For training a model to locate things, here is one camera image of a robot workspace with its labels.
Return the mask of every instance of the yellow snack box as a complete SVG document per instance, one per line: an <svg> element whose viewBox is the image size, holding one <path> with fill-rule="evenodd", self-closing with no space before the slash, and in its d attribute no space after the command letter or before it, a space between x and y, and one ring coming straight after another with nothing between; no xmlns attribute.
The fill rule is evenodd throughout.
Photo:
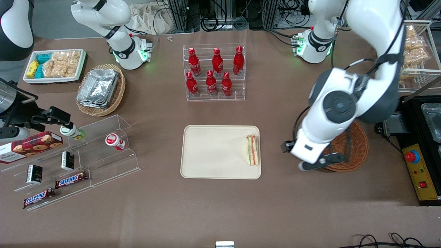
<svg viewBox="0 0 441 248"><path fill-rule="evenodd" d="M26 71L26 77L29 79L33 79L35 77L35 72L37 71L38 66L39 63L36 60L33 60Z"/></svg>

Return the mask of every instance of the white tray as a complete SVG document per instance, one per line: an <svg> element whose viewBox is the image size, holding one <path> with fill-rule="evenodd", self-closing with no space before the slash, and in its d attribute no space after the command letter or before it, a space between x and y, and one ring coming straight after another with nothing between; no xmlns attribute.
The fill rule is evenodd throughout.
<svg viewBox="0 0 441 248"><path fill-rule="evenodd" d="M190 125L184 129L181 175L185 178L258 179L259 164L248 165L246 136L260 131L255 126Z"/></svg>
<svg viewBox="0 0 441 248"><path fill-rule="evenodd" d="M37 57L37 55L40 54L46 54L46 53L53 53L56 51L70 51L70 50L79 50L81 51L80 60L78 62L77 71L75 72L75 76L73 77L66 77L66 78L44 78L44 79L29 79L26 77L26 71L28 70L30 63ZM25 81L28 84L51 84L51 83L64 83L64 82L71 82L76 81L80 78L82 67L84 65L84 60L86 59L86 52L83 49L65 49L65 50L46 50L46 51L35 51L32 52L30 55L30 59L28 61L28 64L26 66L25 73L23 74L23 81Z"/></svg>

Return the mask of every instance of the aluminum foil container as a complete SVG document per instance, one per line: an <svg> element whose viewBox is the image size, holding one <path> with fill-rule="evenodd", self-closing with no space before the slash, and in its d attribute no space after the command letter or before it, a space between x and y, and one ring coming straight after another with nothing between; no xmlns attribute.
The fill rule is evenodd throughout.
<svg viewBox="0 0 441 248"><path fill-rule="evenodd" d="M106 108L110 104L117 81L118 72L94 69L87 76L76 100L83 106Z"/></svg>

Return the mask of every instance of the small black box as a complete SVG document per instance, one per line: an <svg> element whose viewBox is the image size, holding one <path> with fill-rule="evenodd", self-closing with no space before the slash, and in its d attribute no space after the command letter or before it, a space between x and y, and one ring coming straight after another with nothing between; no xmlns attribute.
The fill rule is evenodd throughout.
<svg viewBox="0 0 441 248"><path fill-rule="evenodd" d="M63 156L61 158L61 168L65 170L73 170L75 167L75 155L68 151L63 152Z"/></svg>
<svg viewBox="0 0 441 248"><path fill-rule="evenodd" d="M43 176L43 167L37 165L30 165L28 166L28 175L26 178L26 183L40 184L42 176Z"/></svg>

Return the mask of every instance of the coca-cola bottle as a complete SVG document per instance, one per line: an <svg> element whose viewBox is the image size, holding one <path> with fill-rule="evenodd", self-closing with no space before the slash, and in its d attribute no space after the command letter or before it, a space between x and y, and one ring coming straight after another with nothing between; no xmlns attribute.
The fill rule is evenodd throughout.
<svg viewBox="0 0 441 248"><path fill-rule="evenodd" d="M242 76L243 75L243 64L245 62L245 58L243 57L243 47L238 46L236 47L236 55L234 55L233 59L233 73L236 76Z"/></svg>
<svg viewBox="0 0 441 248"><path fill-rule="evenodd" d="M231 96L231 86L230 74L226 71L224 72L224 79L222 79L222 93L224 97L228 98Z"/></svg>
<svg viewBox="0 0 441 248"><path fill-rule="evenodd" d="M199 77L201 76L201 64L199 63L199 58L196 56L194 48L190 47L188 49L188 54L190 57L188 58L188 63L190 64L190 71L193 73L193 76Z"/></svg>
<svg viewBox="0 0 441 248"><path fill-rule="evenodd" d="M193 78L193 74L188 71L185 75L187 77L187 89L190 93L190 97L195 98L199 96L198 85L196 80Z"/></svg>
<svg viewBox="0 0 441 248"><path fill-rule="evenodd" d="M208 95L215 97L217 96L217 88L216 88L216 79L213 77L213 71L207 71L207 80L205 81L207 84Z"/></svg>
<svg viewBox="0 0 441 248"><path fill-rule="evenodd" d="M214 71L214 77L219 78L222 76L222 73L224 72L224 61L221 57L221 50L218 47L215 47L213 49L213 71Z"/></svg>

